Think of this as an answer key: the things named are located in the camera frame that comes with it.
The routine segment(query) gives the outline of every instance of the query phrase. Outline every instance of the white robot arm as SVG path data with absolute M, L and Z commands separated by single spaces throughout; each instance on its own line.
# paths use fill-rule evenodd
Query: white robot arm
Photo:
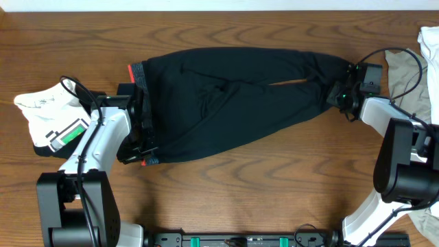
M 362 120 L 365 124 L 372 126 L 383 137 L 388 129 L 389 121 L 392 118 L 410 121 L 413 126 L 421 129 L 423 128 L 420 123 L 410 119 L 407 115 L 404 115 L 401 111 L 392 107 L 390 105 L 390 100 L 379 97 L 365 99 L 359 116 L 360 120 Z M 427 158 L 419 156 L 416 150 L 412 150 L 410 153 L 410 161 L 426 163 Z M 342 223 L 343 238 L 351 244 L 358 245 L 394 210 L 409 207 L 411 207 L 411 204 L 408 203 L 384 202 L 381 194 L 378 193 L 374 188 L 363 204 L 361 204 L 361 206 L 354 212 L 354 214 L 344 218 Z M 374 246 L 380 234 L 382 234 L 400 217 L 409 212 L 410 211 L 400 212 L 383 228 L 381 228 L 377 234 L 372 236 L 364 245 Z
M 90 147 L 87 150 L 84 162 L 84 173 L 91 170 L 103 171 L 109 174 L 113 163 L 116 160 L 116 153 L 119 150 L 122 141 L 130 134 L 131 123 L 130 116 L 126 109 L 118 107 L 102 107 L 104 122 L 93 138 Z M 82 137 L 75 152 L 64 163 L 60 171 L 65 174 L 77 174 L 78 156 L 84 149 L 86 141 L 90 138 L 91 133 L 98 124 L 98 113 L 94 110 L 91 113 L 90 127 Z M 102 222 L 97 225 L 104 224 L 104 219 L 97 218 Z M 131 224 L 121 221 L 120 234 L 116 247 L 142 247 L 143 245 L 143 227 L 138 224 Z

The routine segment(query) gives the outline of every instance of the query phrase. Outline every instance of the wooden table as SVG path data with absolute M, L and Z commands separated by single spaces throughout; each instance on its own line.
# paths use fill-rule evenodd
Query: wooden table
M 6 13 L 0 29 L 0 245 L 42 246 L 35 184 L 63 162 L 35 155 L 15 95 L 47 89 L 60 75 L 114 94 L 118 83 L 130 81 L 127 64 L 194 47 L 299 49 L 352 62 L 382 47 L 419 52 L 420 27 L 436 25 L 437 12 Z M 370 61 L 385 64 L 383 54 Z M 110 182 L 121 218 L 152 230 L 337 228 L 372 190 L 381 141 L 370 126 L 348 123 L 333 108 L 199 161 L 115 163 Z M 413 246 L 432 246 L 407 216 L 391 230 L 409 233 Z

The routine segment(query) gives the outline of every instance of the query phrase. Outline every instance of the pant leg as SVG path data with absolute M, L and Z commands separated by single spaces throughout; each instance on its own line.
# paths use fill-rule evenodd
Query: pant leg
M 152 100 L 161 162 L 217 154 L 319 115 L 349 65 L 324 54 L 255 48 L 197 49 L 149 62 L 148 88 L 162 99 Z M 308 80 L 268 86 L 301 78 Z

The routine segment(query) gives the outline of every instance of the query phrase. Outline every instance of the black pants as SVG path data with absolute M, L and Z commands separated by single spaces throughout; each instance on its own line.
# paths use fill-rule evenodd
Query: black pants
M 349 62 L 286 49 L 208 48 L 142 62 L 160 162 L 204 158 L 312 119 Z M 136 83 L 139 79 L 134 74 Z M 271 85 L 288 80 L 306 82 Z

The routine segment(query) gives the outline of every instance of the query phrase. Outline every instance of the white towel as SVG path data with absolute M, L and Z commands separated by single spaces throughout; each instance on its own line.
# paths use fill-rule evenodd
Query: white towel
M 439 27 L 422 27 L 418 42 L 428 63 L 427 84 L 431 102 L 431 123 L 439 124 Z
M 75 92 L 75 84 L 64 80 L 68 89 Z M 18 95 L 14 99 L 26 119 L 36 147 L 48 146 L 58 151 L 84 132 L 90 124 L 90 116 L 79 100 L 67 92 L 60 83 L 50 89 Z

